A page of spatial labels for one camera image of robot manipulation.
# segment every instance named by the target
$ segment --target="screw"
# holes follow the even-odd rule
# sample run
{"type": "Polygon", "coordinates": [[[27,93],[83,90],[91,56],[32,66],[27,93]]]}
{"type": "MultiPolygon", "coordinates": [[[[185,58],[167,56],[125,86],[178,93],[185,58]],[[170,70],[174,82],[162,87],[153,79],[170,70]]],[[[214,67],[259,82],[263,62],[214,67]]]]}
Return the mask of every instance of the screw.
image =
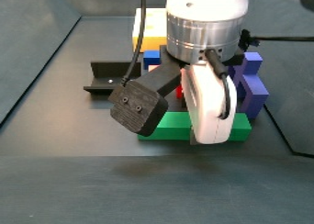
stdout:
{"type": "Polygon", "coordinates": [[[125,98],[123,98],[123,103],[127,103],[127,101],[129,101],[129,98],[125,97],[125,98]]]}
{"type": "Polygon", "coordinates": [[[137,111],[142,112],[142,106],[137,106],[137,111]]]}

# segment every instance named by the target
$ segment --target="black metal holder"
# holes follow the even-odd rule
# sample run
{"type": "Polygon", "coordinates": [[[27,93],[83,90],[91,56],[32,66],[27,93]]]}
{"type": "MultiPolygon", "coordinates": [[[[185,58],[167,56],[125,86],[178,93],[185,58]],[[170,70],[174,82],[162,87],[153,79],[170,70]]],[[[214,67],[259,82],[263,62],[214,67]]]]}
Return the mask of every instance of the black metal holder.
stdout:
{"type": "MultiPolygon", "coordinates": [[[[130,62],[91,62],[94,82],[83,89],[92,95],[110,95],[121,84],[130,62]]],[[[137,62],[131,79],[142,76],[142,62],[137,62]]]]}

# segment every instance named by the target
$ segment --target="purple block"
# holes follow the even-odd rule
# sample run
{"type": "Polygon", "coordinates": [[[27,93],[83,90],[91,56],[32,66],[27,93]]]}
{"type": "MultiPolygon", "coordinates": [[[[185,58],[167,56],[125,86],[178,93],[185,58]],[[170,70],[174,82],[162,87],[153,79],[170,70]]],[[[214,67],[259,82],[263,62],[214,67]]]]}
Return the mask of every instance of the purple block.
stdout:
{"type": "Polygon", "coordinates": [[[247,118],[255,118],[269,97],[269,91],[263,86],[259,76],[255,74],[243,75],[242,85],[247,94],[239,112],[246,113],[247,118]]]}
{"type": "Polygon", "coordinates": [[[143,69],[149,69],[149,65],[161,65],[159,50],[146,50],[143,53],[143,69]]]}
{"type": "Polygon", "coordinates": [[[233,66],[235,72],[233,82],[238,87],[243,74],[258,74],[262,65],[262,57],[258,52],[246,52],[246,57],[241,66],[233,66]]]}
{"type": "Polygon", "coordinates": [[[239,112],[247,114],[247,118],[255,118],[262,110],[269,92],[258,76],[262,65],[262,57],[258,52],[247,52],[241,66],[233,66],[230,73],[237,87],[239,98],[245,98],[239,112]]]}

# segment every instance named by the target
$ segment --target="green block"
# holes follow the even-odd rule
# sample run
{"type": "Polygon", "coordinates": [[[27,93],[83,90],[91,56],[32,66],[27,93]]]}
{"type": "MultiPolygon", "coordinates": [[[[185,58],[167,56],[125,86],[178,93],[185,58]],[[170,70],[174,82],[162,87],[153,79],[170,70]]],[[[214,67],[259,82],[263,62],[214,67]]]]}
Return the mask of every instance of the green block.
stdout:
{"type": "Polygon", "coordinates": [[[235,113],[231,125],[231,141],[246,141],[251,131],[250,122],[246,113],[235,113]]]}
{"type": "MultiPolygon", "coordinates": [[[[167,112],[151,136],[138,135],[139,140],[190,140],[191,120],[189,112],[167,112]]],[[[231,126],[231,141],[247,140],[251,131],[245,113],[237,113],[231,126]]]]}
{"type": "Polygon", "coordinates": [[[187,112],[166,112],[151,136],[139,140],[190,140],[191,120],[187,112]]]}

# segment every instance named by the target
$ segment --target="cable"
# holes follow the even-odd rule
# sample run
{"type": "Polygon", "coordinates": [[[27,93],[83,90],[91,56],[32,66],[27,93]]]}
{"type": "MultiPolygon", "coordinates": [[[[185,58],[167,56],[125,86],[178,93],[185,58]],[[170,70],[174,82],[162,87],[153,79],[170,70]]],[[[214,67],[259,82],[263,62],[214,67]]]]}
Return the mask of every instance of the cable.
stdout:
{"type": "Polygon", "coordinates": [[[223,89],[225,89],[225,112],[221,114],[219,118],[226,119],[231,113],[231,93],[230,93],[230,86],[227,81],[229,76],[229,68],[221,62],[219,56],[217,55],[215,50],[207,50],[205,52],[205,57],[207,61],[211,63],[214,73],[217,77],[222,80],[223,89]]]}
{"type": "Polygon", "coordinates": [[[142,49],[142,39],[143,39],[143,31],[145,31],[145,20],[146,20],[146,0],[142,0],[142,24],[141,24],[141,32],[139,32],[139,38],[138,38],[138,44],[137,44],[137,49],[134,51],[133,55],[133,61],[131,64],[127,68],[127,73],[123,76],[122,79],[122,85],[126,86],[127,81],[130,80],[130,75],[134,71],[135,63],[139,59],[139,54],[141,54],[141,49],[142,49]]]}
{"type": "Polygon", "coordinates": [[[313,42],[314,37],[253,37],[257,40],[313,42]]]}
{"type": "Polygon", "coordinates": [[[230,95],[230,86],[229,86],[229,81],[227,81],[227,75],[222,74],[221,75],[222,83],[223,83],[223,88],[225,88],[225,112],[221,114],[219,118],[226,119],[230,116],[231,113],[231,95],[230,95]]]}

